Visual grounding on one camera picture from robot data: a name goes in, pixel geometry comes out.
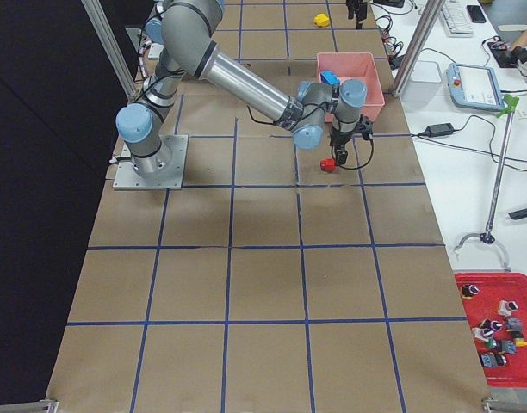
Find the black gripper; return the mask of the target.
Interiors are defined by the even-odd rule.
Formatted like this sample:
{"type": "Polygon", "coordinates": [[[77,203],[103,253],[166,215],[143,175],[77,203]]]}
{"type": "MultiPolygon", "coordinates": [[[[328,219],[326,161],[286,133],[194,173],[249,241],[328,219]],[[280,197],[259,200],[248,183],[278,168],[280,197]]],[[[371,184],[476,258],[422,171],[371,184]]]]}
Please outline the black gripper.
{"type": "Polygon", "coordinates": [[[349,20],[365,20],[367,18],[367,5],[365,0],[346,0],[349,20]]]}
{"type": "Polygon", "coordinates": [[[360,124],[358,122],[332,123],[330,146],[334,150],[335,164],[346,164],[348,159],[348,151],[344,147],[351,140],[352,135],[357,133],[357,128],[359,126],[360,124]]]}

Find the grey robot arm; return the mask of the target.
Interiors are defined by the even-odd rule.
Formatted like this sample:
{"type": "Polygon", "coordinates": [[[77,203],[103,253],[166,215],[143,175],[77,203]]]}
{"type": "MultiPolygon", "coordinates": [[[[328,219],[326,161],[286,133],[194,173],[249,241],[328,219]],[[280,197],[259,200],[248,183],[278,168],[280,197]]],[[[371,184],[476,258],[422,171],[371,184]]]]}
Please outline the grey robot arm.
{"type": "Polygon", "coordinates": [[[267,117],[268,124],[292,133],[294,145],[311,150],[324,133],[326,114],[334,121],[332,160],[344,167],[345,146],[359,134],[372,139],[372,123],[361,113],[366,85],[356,79],[340,84],[302,82],[288,96],[220,50],[213,39],[225,12],[221,1],[157,1],[145,31],[164,49],[152,76],[135,100],[116,115],[116,126],[139,176],[151,177],[171,164],[172,151],[159,130],[173,107],[177,86],[186,74],[210,82],[267,117]]]}

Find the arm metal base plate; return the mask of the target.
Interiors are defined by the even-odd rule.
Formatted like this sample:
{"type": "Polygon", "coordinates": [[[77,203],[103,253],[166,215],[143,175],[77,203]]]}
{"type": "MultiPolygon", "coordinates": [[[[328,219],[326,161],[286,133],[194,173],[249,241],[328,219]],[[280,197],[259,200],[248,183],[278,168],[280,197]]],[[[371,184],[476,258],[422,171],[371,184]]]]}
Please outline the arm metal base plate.
{"type": "Polygon", "coordinates": [[[147,158],[134,157],[124,143],[117,163],[115,190],[181,190],[188,153],[187,135],[164,135],[159,151],[147,158]]]}

